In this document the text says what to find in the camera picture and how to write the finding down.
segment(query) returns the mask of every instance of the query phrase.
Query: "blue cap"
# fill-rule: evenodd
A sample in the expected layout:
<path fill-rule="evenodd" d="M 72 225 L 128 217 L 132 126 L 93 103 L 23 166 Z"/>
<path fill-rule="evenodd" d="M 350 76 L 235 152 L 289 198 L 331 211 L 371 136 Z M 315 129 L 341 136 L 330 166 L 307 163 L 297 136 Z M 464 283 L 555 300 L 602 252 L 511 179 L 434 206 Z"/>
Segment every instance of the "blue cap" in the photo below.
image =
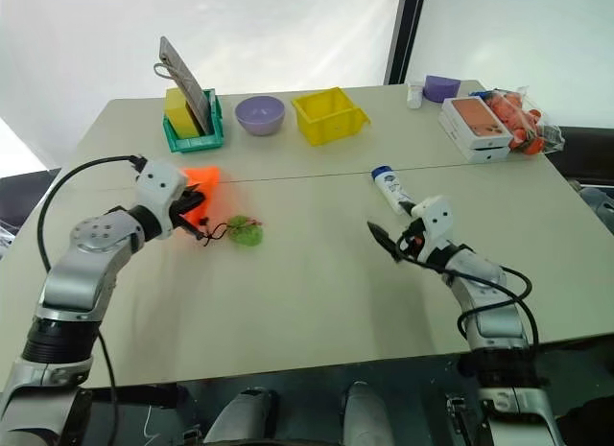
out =
<path fill-rule="evenodd" d="M 389 173 L 390 171 L 392 171 L 392 168 L 390 166 L 388 166 L 388 165 L 378 166 L 373 171 L 371 171 L 371 177 L 373 177 L 373 179 L 375 179 L 380 174 L 382 174 L 382 173 Z"/>

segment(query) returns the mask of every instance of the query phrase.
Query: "white box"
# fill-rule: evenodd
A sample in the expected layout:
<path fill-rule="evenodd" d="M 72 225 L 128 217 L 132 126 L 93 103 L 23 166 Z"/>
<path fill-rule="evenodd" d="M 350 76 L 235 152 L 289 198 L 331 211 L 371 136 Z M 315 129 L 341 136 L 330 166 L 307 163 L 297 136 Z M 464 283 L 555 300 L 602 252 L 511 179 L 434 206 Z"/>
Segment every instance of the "white box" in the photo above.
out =
<path fill-rule="evenodd" d="M 479 125 L 473 129 L 467 125 L 459 111 L 454 106 L 454 101 L 464 99 L 477 100 L 486 111 L 490 119 L 487 125 Z M 512 136 L 503 123 L 496 117 L 482 98 L 470 96 L 464 98 L 448 98 L 443 101 L 441 110 L 445 112 L 452 127 L 456 130 L 458 140 L 467 149 L 484 149 L 487 147 L 507 147 Z"/>
<path fill-rule="evenodd" d="M 505 160 L 509 153 L 509 147 L 490 147 L 481 149 L 469 149 L 465 147 L 462 142 L 458 131 L 452 125 L 452 122 L 442 110 L 439 113 L 439 122 L 441 126 L 452 138 L 456 146 L 459 148 L 460 153 L 467 159 L 469 163 L 489 163 L 491 161 Z"/>

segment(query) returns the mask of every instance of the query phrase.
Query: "white backdrop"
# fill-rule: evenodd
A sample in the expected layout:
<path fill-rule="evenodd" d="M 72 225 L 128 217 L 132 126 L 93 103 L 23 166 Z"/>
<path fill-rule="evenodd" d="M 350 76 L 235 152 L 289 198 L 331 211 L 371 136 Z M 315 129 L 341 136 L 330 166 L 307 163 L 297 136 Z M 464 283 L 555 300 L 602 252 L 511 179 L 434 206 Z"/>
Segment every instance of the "white backdrop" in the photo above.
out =
<path fill-rule="evenodd" d="M 0 0 L 0 117 L 61 165 L 106 102 L 161 97 L 169 37 L 219 93 L 381 84 L 398 0 Z"/>
<path fill-rule="evenodd" d="M 45 167 L 0 118 L 0 177 L 42 171 Z"/>
<path fill-rule="evenodd" d="M 614 0 L 424 0 L 409 79 L 529 86 L 555 123 L 614 127 Z"/>

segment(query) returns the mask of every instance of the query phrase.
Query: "yellow sponge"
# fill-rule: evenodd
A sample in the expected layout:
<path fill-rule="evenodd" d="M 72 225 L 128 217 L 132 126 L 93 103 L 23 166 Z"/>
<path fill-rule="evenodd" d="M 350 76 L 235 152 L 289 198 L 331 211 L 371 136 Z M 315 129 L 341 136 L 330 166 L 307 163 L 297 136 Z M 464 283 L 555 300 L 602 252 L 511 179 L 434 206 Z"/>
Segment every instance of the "yellow sponge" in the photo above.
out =
<path fill-rule="evenodd" d="M 179 139 L 189 139 L 200 136 L 201 133 L 192 118 L 190 107 L 179 88 L 166 90 L 164 99 L 164 114 L 167 116 Z"/>

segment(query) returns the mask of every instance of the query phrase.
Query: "small white bottle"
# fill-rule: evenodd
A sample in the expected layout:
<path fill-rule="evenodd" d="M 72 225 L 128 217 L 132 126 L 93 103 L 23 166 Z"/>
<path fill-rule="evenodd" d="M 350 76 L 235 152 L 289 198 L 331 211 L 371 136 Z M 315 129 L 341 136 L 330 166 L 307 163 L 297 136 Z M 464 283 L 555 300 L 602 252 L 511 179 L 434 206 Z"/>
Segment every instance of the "small white bottle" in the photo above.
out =
<path fill-rule="evenodd" d="M 403 214 L 405 212 L 400 204 L 401 201 L 413 203 L 413 200 L 405 193 L 401 182 L 390 166 L 384 165 L 375 168 L 371 171 L 371 177 L 373 177 L 373 182 L 382 191 L 382 194 L 384 194 L 384 197 L 386 197 L 386 200 L 396 214 Z"/>
<path fill-rule="evenodd" d="M 407 85 L 407 107 L 420 108 L 422 106 L 422 91 L 424 84 L 421 82 L 409 82 Z"/>

